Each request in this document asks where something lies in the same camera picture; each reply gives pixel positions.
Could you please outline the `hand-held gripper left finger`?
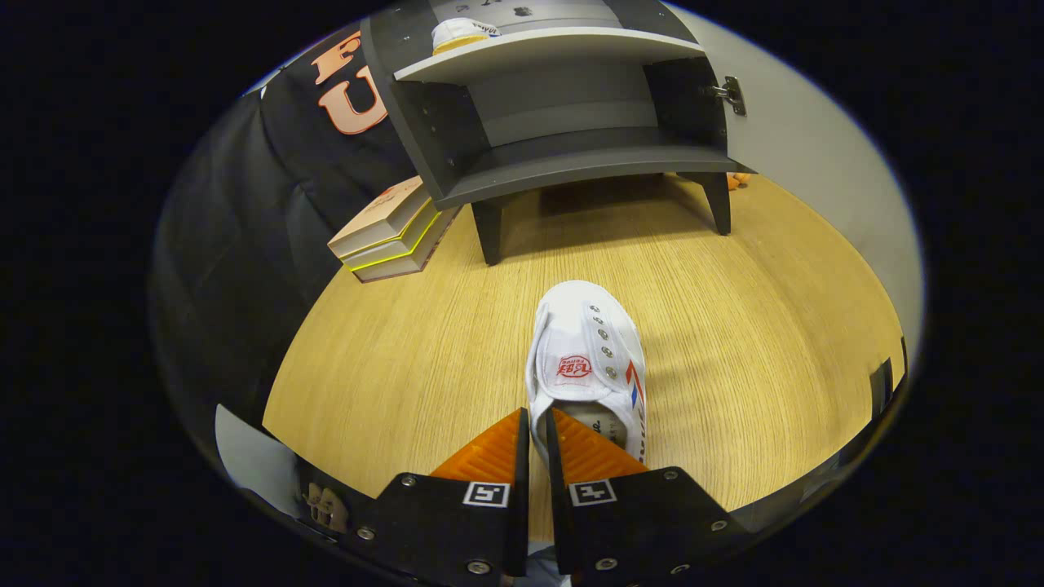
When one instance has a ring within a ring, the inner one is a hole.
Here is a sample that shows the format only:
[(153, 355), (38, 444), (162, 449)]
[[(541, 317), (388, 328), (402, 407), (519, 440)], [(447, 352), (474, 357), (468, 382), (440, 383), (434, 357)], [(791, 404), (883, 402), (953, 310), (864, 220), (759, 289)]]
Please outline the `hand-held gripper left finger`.
[(398, 586), (511, 586), (529, 541), (529, 413), (519, 408), (430, 474), (351, 507), (337, 549)]

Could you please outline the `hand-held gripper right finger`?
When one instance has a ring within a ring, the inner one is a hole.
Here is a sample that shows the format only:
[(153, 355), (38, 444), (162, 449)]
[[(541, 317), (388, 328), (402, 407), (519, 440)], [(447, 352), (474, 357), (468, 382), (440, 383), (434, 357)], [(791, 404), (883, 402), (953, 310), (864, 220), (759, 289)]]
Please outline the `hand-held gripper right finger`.
[(562, 410), (543, 421), (559, 571), (572, 585), (692, 585), (752, 538), (685, 470), (649, 469)]

